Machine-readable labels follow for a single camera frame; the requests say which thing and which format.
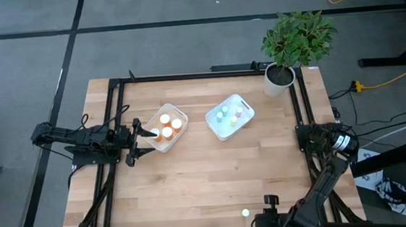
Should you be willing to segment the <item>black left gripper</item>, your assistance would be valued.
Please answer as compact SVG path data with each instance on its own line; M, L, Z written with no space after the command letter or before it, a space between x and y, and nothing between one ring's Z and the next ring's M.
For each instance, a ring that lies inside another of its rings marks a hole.
M132 132L130 128L126 125L119 125L116 128L115 137L114 137L114 152L111 152L111 161L119 162L121 158L122 150L129 150L129 153L126 155L125 163L128 166L134 166L137 158L144 156L150 152L153 152L155 148L138 148L137 136L141 137L153 137L157 136L155 132L150 132L145 129L138 129L140 127L139 118L134 118L132 121Z

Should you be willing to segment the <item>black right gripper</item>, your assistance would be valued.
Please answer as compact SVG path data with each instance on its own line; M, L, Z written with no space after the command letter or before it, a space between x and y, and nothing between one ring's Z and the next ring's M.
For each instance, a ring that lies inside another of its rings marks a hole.
M279 204L278 195L267 194L264 195L263 200L270 207L264 213L258 213L254 217L255 227L299 227L294 221L297 214L297 205L292 206L288 213L279 213L276 209Z

